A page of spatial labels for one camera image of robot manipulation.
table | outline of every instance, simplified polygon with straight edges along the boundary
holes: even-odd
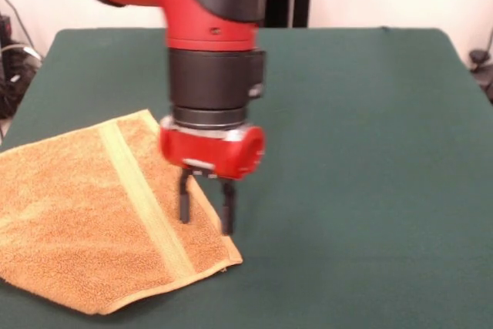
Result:
[[[493,327],[493,115],[448,37],[263,29],[259,44],[267,89],[250,109],[268,144],[238,186],[244,264],[109,317],[2,284],[2,329]],[[60,32],[2,150],[160,119],[165,61],[160,29]]]

black cable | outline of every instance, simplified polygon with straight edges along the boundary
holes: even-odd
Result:
[[[22,49],[8,53],[11,71],[9,76],[0,76],[0,119],[13,117],[38,68],[28,62],[29,54]]]
[[[485,87],[485,94],[486,94],[486,96],[488,95],[488,92],[489,92],[489,90],[490,90],[490,88],[492,86],[493,86],[493,79],[491,79],[491,81]]]
[[[17,8],[10,2],[10,0],[5,0],[5,2],[8,4],[8,6],[10,8],[12,8],[12,11],[14,11],[15,17],[17,18],[18,23],[20,24],[20,26],[22,28],[22,31],[25,33],[25,37],[28,38],[29,44],[31,45],[31,47],[33,47],[35,49],[34,43],[32,42],[32,39],[31,39],[31,36],[29,35],[28,31],[25,29],[24,23],[21,20],[21,16],[18,15]]]
[[[490,32],[490,40],[488,41],[488,46],[486,46],[486,52],[489,52],[491,49],[491,46],[493,45],[493,28],[491,28]]]

towel stripe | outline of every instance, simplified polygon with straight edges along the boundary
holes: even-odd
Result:
[[[160,125],[157,121],[155,121],[153,115],[151,115],[149,111],[141,112],[141,119],[144,120],[153,133],[156,135],[159,134]],[[202,207],[206,215],[209,217],[210,222],[214,225],[217,233],[220,235],[224,246],[228,250],[230,260],[235,264],[242,263],[243,258],[236,248],[233,239],[229,235],[222,234],[221,219],[193,176],[191,176],[188,180],[188,190],[190,196]]]
[[[99,134],[133,208],[159,251],[166,270],[176,279],[195,274],[192,262],[161,210],[118,124],[111,122],[99,127]]]

cable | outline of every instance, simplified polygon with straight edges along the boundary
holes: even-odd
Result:
[[[490,88],[492,86],[493,86],[493,78],[491,78],[490,82],[485,87],[485,94],[486,94],[486,96],[488,96],[488,92],[489,92],[489,90],[490,90]]]
[[[11,71],[8,76],[0,76],[0,119],[8,119],[15,115],[25,92],[39,69],[36,66],[38,63],[34,65],[28,62],[26,57],[30,55],[25,50],[26,48],[12,48],[5,52],[5,54],[8,53]]]
[[[488,45],[486,46],[486,52],[489,52],[491,47],[493,46],[493,28],[491,28],[490,32],[490,40],[488,41]]]
[[[0,49],[0,54],[2,54],[3,52],[7,52],[8,50],[11,49],[22,49],[24,52],[28,53],[29,55],[32,55],[40,62],[43,61],[43,57],[41,56],[41,54],[39,54],[37,51],[34,50],[34,48],[32,48],[27,44],[11,44],[4,46],[2,49]]]
[[[18,23],[22,28],[22,31],[25,33],[25,37],[28,38],[29,44],[31,45],[31,47],[34,48],[34,43],[32,42],[31,36],[29,35],[28,31],[25,29],[24,23],[21,20],[21,16],[18,15],[17,8],[10,2],[10,0],[5,0],[5,2],[8,4],[10,8],[12,8],[12,11],[14,11],[15,17],[17,18]]]

red gripper housing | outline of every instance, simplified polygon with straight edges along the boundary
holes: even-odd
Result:
[[[188,159],[210,165],[208,170],[224,179],[241,180],[254,172],[265,150],[265,136],[258,126],[251,126],[235,141],[195,136],[161,127],[161,153],[168,162],[189,167]]]

